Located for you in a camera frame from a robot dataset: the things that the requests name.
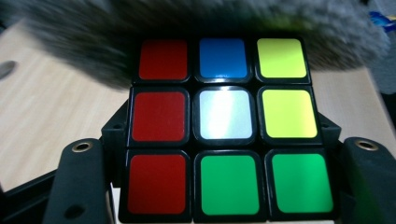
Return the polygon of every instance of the wooden surface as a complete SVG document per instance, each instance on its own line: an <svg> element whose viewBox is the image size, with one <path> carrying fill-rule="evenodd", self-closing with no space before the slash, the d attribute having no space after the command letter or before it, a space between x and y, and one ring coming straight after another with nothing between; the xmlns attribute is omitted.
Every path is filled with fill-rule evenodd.
<svg viewBox="0 0 396 224"><path fill-rule="evenodd" d="M40 50L20 24L0 36L0 62L8 60L18 67L0 80L3 190L56 169L68 144L99 138L128 99L128 91L100 85Z"/></svg>
<svg viewBox="0 0 396 224"><path fill-rule="evenodd" d="M66 145L98 138L128 98L49 56L18 24L0 36L0 62L16 71L0 80L0 183L15 188L57 168ZM349 136L372 139L396 157L396 140L368 71L313 72L318 111Z"/></svg>

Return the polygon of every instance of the cube face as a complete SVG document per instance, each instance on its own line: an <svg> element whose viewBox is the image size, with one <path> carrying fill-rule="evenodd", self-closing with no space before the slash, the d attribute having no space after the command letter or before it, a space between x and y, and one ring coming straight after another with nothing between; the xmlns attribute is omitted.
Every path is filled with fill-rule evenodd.
<svg viewBox="0 0 396 224"><path fill-rule="evenodd" d="M188 77L188 45L182 39L150 39L142 44L139 77L143 80L184 80Z"/></svg>
<svg viewBox="0 0 396 224"><path fill-rule="evenodd" d="M128 147L181 146L190 137L190 96L181 88L132 88Z"/></svg>
<svg viewBox="0 0 396 224"><path fill-rule="evenodd" d="M273 149L264 161L271 220L334 218L335 203L324 150Z"/></svg>
<svg viewBox="0 0 396 224"><path fill-rule="evenodd" d="M201 161L205 214L254 215L259 212L255 161L249 156L208 156Z"/></svg>
<svg viewBox="0 0 396 224"><path fill-rule="evenodd" d="M283 213L329 213L332 193L325 160L319 154L275 155L277 206Z"/></svg>
<svg viewBox="0 0 396 224"><path fill-rule="evenodd" d="M186 161L181 155L131 159L128 210L133 214L181 214L186 209Z"/></svg>
<svg viewBox="0 0 396 224"><path fill-rule="evenodd" d="M246 46L239 38L203 38L199 42L199 73L203 82L245 82L250 78Z"/></svg>
<svg viewBox="0 0 396 224"><path fill-rule="evenodd" d="M206 145L248 145L256 133L252 96L239 87L199 90L193 102L193 126L196 138Z"/></svg>
<svg viewBox="0 0 396 224"><path fill-rule="evenodd" d="M194 222L264 221L260 157L248 150L207 150L194 161Z"/></svg>
<svg viewBox="0 0 396 224"><path fill-rule="evenodd" d="M132 56L137 63L121 221L330 217L336 203L301 39L166 37L139 43Z"/></svg>

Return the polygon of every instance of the blue sticker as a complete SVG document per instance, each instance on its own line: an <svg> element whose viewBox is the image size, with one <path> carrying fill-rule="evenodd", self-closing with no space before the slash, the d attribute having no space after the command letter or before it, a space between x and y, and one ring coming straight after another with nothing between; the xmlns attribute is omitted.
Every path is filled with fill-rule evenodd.
<svg viewBox="0 0 396 224"><path fill-rule="evenodd" d="M370 19L375 25L382 26L385 32L396 30L396 21L391 20L389 17L382 15L380 12L371 11Z"/></svg>
<svg viewBox="0 0 396 224"><path fill-rule="evenodd" d="M244 78L248 75L245 44L239 38L203 38L200 71L205 78Z"/></svg>

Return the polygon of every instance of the fluffy gray material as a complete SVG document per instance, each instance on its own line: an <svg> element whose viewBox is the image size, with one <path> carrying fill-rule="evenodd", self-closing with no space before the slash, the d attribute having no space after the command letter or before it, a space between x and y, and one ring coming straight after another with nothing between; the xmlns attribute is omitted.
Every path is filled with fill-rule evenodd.
<svg viewBox="0 0 396 224"><path fill-rule="evenodd" d="M349 69L386 54L387 35L359 0L19 0L29 31L55 56L129 87L139 35L272 35L304 39L312 69Z"/></svg>

